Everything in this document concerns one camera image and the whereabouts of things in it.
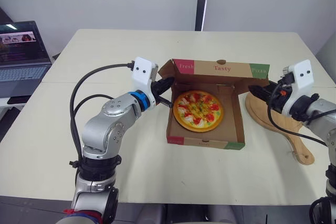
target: black cable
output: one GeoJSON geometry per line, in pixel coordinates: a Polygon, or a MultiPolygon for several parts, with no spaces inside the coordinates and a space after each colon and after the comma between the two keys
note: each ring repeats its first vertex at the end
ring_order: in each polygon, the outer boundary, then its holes
{"type": "Polygon", "coordinates": [[[329,197],[322,197],[322,198],[319,198],[317,200],[315,200],[311,205],[310,205],[310,208],[309,208],[309,219],[310,219],[310,223],[311,224],[316,224],[316,222],[314,221],[314,209],[315,207],[319,204],[319,203],[322,203],[323,201],[329,201],[330,198],[329,197]]]}
{"type": "Polygon", "coordinates": [[[74,114],[75,114],[75,116],[76,116],[76,114],[77,114],[79,108],[80,108],[86,101],[88,101],[88,100],[90,100],[90,99],[92,99],[92,98],[95,98],[95,97],[104,97],[104,98],[107,98],[107,99],[110,99],[110,100],[113,99],[113,97],[110,97],[110,96],[108,96],[108,95],[106,95],[106,94],[93,94],[93,95],[90,95],[89,97],[84,98],[83,100],[80,101],[80,103],[77,104],[77,106],[76,106],[76,108],[75,108],[75,110],[74,110],[74,114]]]}
{"type": "Polygon", "coordinates": [[[311,116],[310,118],[308,118],[308,124],[310,124],[311,123],[311,121],[313,121],[313,120],[315,120],[315,119],[317,119],[317,118],[321,118],[321,117],[323,117],[323,116],[325,116],[325,115],[329,115],[329,114],[332,114],[332,113],[336,113],[336,110],[329,110],[329,111],[326,111],[326,112],[323,112],[323,113],[321,113],[321,114],[318,114],[318,115],[315,115],[315,116],[311,116]]]}
{"type": "Polygon", "coordinates": [[[133,69],[134,67],[134,62],[132,63],[127,63],[127,64],[114,64],[114,65],[108,65],[108,66],[104,66],[101,68],[97,68],[89,73],[87,73],[86,75],[84,75],[76,84],[75,88],[72,91],[71,97],[70,97],[70,129],[71,129],[71,135],[77,150],[77,154],[78,154],[78,162],[81,162],[82,160],[82,151],[81,151],[81,146],[80,146],[80,139],[79,139],[79,135],[78,135],[78,130],[77,130],[77,125],[76,125],[76,120],[75,120],[75,111],[73,109],[74,107],[74,102],[75,102],[75,97],[77,94],[77,91],[79,89],[79,87],[82,85],[82,83],[91,75],[102,71],[102,70],[106,70],[106,69],[110,69],[110,68],[118,68],[118,67],[128,67],[133,69]]]}
{"type": "Polygon", "coordinates": [[[324,146],[326,146],[325,142],[321,141],[321,140],[318,140],[314,137],[311,137],[311,136],[306,136],[306,135],[303,135],[303,134],[300,134],[300,133],[296,133],[296,132],[292,132],[292,131],[288,131],[284,128],[281,128],[279,125],[277,125],[273,119],[272,119],[272,114],[271,114],[271,104],[272,104],[272,101],[275,97],[275,94],[277,92],[277,90],[280,88],[281,86],[281,83],[278,83],[277,86],[275,87],[275,89],[273,90],[272,94],[271,94],[271,97],[268,101],[268,105],[267,105],[267,115],[268,115],[268,119],[270,120],[270,122],[274,125],[274,127],[276,127],[277,129],[283,131],[283,132],[286,132],[288,134],[291,134],[291,135],[295,135],[295,136],[299,136],[299,137],[304,137],[304,138],[307,138],[307,139],[310,139],[310,140],[313,140],[319,144],[322,144],[324,146]]]}

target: wooden pizza peel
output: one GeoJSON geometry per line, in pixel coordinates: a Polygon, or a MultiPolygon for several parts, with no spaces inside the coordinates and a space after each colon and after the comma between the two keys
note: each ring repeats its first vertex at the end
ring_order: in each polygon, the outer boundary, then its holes
{"type": "MultiPolygon", "coordinates": [[[[306,148],[300,137],[283,132],[272,125],[272,123],[268,119],[266,102],[255,97],[249,92],[245,100],[245,106],[250,116],[258,124],[271,131],[278,132],[288,139],[293,148],[295,157],[301,164],[310,165],[314,163],[315,158],[313,154],[306,148]]],[[[276,111],[271,111],[271,113],[273,121],[286,130],[297,133],[302,127],[301,122],[295,121],[292,118],[285,117],[284,115],[281,115],[276,111]]]]}

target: orange pizza plate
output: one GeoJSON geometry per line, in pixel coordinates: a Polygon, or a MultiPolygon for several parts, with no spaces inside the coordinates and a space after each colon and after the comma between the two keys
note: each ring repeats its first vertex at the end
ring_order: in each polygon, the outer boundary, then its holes
{"type": "Polygon", "coordinates": [[[205,92],[205,91],[202,91],[202,90],[191,90],[191,91],[187,91],[187,92],[184,92],[184,93],[180,94],[174,102],[173,112],[174,112],[174,116],[175,116],[176,120],[179,122],[179,124],[181,126],[183,126],[184,128],[186,128],[190,131],[194,131],[194,132],[207,132],[207,131],[213,130],[215,127],[217,127],[220,124],[220,122],[222,121],[223,116],[224,116],[224,109],[223,109],[223,106],[221,105],[221,103],[219,102],[219,100],[215,96],[213,96],[212,94],[210,94],[208,92],[205,92]],[[190,125],[186,124],[181,119],[180,114],[178,112],[179,101],[183,97],[185,97],[186,95],[188,95],[190,93],[200,93],[200,94],[204,94],[204,95],[210,95],[212,97],[212,99],[216,102],[216,104],[218,104],[221,115],[219,116],[219,118],[217,119],[217,121],[214,124],[212,124],[211,126],[209,126],[207,128],[197,128],[197,127],[191,127],[190,125]]]}

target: green stripe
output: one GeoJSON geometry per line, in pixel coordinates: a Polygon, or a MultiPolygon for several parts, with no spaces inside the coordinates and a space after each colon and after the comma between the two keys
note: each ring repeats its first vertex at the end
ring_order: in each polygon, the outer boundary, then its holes
{"type": "Polygon", "coordinates": [[[266,79],[268,76],[269,65],[250,63],[253,78],[266,79]]]}
{"type": "Polygon", "coordinates": [[[245,143],[227,143],[224,149],[227,150],[240,150],[245,146],[245,143]]]}

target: laptop keyboard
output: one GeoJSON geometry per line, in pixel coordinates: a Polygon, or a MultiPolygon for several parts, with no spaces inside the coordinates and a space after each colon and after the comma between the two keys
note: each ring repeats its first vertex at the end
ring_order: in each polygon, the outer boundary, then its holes
{"type": "Polygon", "coordinates": [[[47,67],[0,69],[0,82],[39,79],[46,68],[47,67]]]}

